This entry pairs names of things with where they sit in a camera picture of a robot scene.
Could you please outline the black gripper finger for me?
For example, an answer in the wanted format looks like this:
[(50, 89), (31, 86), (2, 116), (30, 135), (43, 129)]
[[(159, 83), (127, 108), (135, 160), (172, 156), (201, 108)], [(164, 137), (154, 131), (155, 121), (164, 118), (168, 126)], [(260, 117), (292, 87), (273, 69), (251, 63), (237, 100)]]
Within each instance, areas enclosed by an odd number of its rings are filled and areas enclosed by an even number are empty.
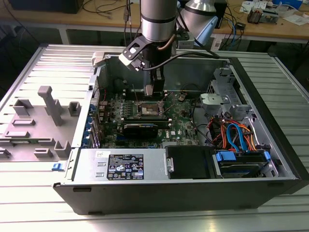
[(164, 70), (156, 69), (151, 71), (151, 85), (153, 94), (161, 93), (165, 84)]

